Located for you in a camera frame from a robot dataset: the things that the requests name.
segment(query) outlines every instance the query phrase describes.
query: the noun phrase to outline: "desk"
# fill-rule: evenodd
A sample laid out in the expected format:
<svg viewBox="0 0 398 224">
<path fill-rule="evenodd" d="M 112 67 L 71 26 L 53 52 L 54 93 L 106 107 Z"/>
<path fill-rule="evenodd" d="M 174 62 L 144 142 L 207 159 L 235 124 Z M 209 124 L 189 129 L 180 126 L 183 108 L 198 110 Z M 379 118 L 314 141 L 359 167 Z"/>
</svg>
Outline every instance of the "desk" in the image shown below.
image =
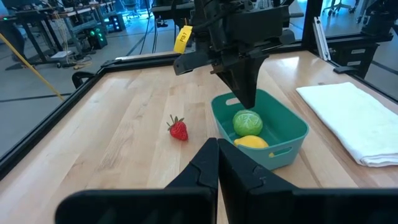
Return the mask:
<svg viewBox="0 0 398 224">
<path fill-rule="evenodd" d="M 19 11 L 16 12 L 15 16 L 9 16 L 7 17 L 7 20 L 1 20 L 0 22 L 3 23 L 20 23 L 23 28 L 26 31 L 26 34 L 30 41 L 32 42 L 32 45 L 36 49 L 38 58 L 40 60 L 31 60 L 29 63 L 31 65 L 41 65 L 41 64 L 47 64 L 47 63 L 58 63 L 59 61 L 57 60 L 47 60 L 48 56 L 51 56 L 59 51 L 62 51 L 62 46 L 60 42 L 57 39 L 57 36 L 55 35 L 54 30 L 52 29 L 52 26 L 50 25 L 49 22 L 49 17 L 47 15 L 47 12 L 49 9 L 40 9 L 40 10 L 28 10 L 28 11 Z M 43 53 L 41 50 L 39 44 L 37 43 L 35 37 L 33 36 L 32 32 L 30 31 L 30 27 L 28 24 L 31 23 L 32 25 L 36 25 L 39 28 L 40 33 L 42 34 L 44 41 L 47 43 L 48 47 L 50 48 L 50 55 L 46 55 Z M 11 66 L 9 68 L 6 68 L 6 70 L 9 69 L 16 69 L 15 66 Z"/>
<path fill-rule="evenodd" d="M 306 188 L 397 187 L 397 166 L 357 165 L 295 91 L 351 82 L 398 113 L 398 105 L 332 70 L 309 52 L 271 55 L 262 65 L 258 87 L 310 127 L 295 162 L 274 172 Z M 209 137 L 220 137 L 210 102 L 229 89 L 209 71 L 175 76 L 168 66 L 106 74 L 0 182 L 0 222 L 52 223 L 58 203 L 82 189 L 165 187 Z M 169 114 L 185 117 L 187 142 L 170 137 Z M 218 208 L 218 223 L 227 223 L 221 198 Z"/>
</svg>

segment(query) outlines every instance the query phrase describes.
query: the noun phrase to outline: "yellow lemon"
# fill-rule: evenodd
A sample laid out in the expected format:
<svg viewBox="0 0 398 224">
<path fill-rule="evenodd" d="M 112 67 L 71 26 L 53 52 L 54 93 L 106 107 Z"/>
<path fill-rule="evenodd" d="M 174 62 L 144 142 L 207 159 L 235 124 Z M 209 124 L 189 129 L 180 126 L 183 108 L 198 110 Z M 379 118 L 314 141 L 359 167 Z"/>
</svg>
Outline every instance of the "yellow lemon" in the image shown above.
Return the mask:
<svg viewBox="0 0 398 224">
<path fill-rule="evenodd" d="M 263 149 L 265 147 L 268 147 L 267 142 L 265 142 L 262 138 L 253 135 L 248 135 L 245 137 L 241 137 L 240 139 L 235 139 L 234 145 L 235 146 L 242 145 L 255 149 Z"/>
</svg>

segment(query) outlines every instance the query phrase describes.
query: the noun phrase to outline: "yellow tag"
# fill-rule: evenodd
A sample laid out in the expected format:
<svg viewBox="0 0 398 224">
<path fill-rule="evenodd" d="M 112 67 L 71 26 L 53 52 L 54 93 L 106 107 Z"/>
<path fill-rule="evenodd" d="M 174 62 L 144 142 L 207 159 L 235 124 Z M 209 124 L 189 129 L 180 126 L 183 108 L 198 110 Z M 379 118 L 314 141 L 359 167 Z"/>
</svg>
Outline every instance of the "yellow tag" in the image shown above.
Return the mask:
<svg viewBox="0 0 398 224">
<path fill-rule="evenodd" d="M 174 51 L 183 54 L 185 51 L 185 46 L 192 33 L 192 26 L 184 26 L 177 36 L 174 44 Z"/>
</svg>

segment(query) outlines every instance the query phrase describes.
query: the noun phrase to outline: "white towel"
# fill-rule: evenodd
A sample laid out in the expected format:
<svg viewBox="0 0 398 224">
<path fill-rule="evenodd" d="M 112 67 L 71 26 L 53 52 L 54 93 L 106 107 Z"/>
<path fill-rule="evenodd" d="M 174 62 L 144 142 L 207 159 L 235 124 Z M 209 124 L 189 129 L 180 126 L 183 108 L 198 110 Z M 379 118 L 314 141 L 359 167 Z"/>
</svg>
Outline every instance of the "white towel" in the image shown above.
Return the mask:
<svg viewBox="0 0 398 224">
<path fill-rule="evenodd" d="M 352 83 L 297 88 L 358 164 L 398 165 L 398 115 Z"/>
</svg>

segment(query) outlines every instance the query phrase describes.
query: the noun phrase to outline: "bin handle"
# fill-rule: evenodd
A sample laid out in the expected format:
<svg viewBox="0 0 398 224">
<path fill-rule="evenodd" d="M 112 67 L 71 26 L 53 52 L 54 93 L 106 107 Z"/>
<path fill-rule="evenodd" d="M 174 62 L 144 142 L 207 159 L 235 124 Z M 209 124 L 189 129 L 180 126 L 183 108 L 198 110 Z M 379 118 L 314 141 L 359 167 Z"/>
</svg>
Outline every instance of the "bin handle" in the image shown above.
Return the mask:
<svg viewBox="0 0 398 224">
<path fill-rule="evenodd" d="M 275 150 L 273 152 L 268 153 L 268 157 L 275 158 L 275 157 L 284 155 L 286 153 L 289 153 L 292 150 L 292 148 L 293 147 L 290 146 L 290 147 L 286 147 L 286 148 L 282 148 L 282 149 L 277 149 L 277 150 Z"/>
</svg>

